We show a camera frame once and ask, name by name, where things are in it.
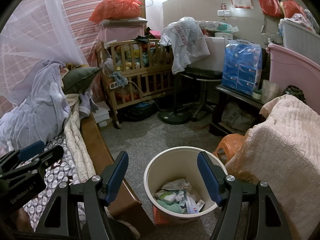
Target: pillow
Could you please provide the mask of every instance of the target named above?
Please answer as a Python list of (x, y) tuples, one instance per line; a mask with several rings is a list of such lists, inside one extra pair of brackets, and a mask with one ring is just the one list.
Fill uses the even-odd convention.
[(100, 68), (80, 67), (70, 70), (62, 79), (63, 92), (68, 94), (79, 94), (79, 91), (86, 91)]

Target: floor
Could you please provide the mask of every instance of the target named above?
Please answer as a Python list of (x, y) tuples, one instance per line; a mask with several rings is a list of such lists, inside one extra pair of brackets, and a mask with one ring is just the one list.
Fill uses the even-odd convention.
[[(209, 133), (211, 115), (198, 122), (188, 122), (181, 125), (169, 125), (158, 119), (154, 114), (140, 122), (123, 122), (120, 130), (112, 125), (101, 132), (111, 154), (115, 158), (120, 151), (129, 154), (129, 167), (126, 179), (142, 202), (143, 208), (153, 221), (152, 205), (143, 187), (143, 174), (151, 159), (158, 153), (177, 146), (193, 146), (213, 152), (222, 137)], [(142, 240), (163, 239), (210, 239), (216, 225), (220, 208), (201, 217), (199, 220), (184, 225), (160, 226)], [(242, 239), (245, 220), (239, 222), (236, 239)]]

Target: light switch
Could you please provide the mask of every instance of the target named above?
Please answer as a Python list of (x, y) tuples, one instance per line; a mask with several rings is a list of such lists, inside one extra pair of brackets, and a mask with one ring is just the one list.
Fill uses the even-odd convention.
[(224, 16), (223, 10), (218, 10), (218, 16)]
[(230, 10), (225, 10), (223, 12), (224, 12), (224, 16), (231, 16)]

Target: white mosquito net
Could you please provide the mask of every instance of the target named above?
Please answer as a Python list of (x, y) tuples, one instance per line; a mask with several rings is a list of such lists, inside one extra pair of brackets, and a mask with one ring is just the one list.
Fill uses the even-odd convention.
[(31, 90), (39, 60), (87, 64), (62, 0), (23, 0), (0, 34), (0, 48), (0, 95), (16, 105)]

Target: red plastic bag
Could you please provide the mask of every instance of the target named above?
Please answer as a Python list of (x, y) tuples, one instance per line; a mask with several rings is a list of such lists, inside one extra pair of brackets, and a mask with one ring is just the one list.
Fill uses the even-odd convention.
[(304, 17), (306, 17), (304, 9), (300, 5), (298, 5), (295, 0), (287, 0), (281, 2), (281, 8), (284, 12), (285, 18), (291, 18), (295, 13), (300, 13)]
[(102, 20), (130, 19), (141, 14), (139, 0), (103, 0), (94, 9), (89, 21), (99, 24)]
[(282, 11), (278, 0), (259, 0), (263, 14), (273, 17), (282, 17)]

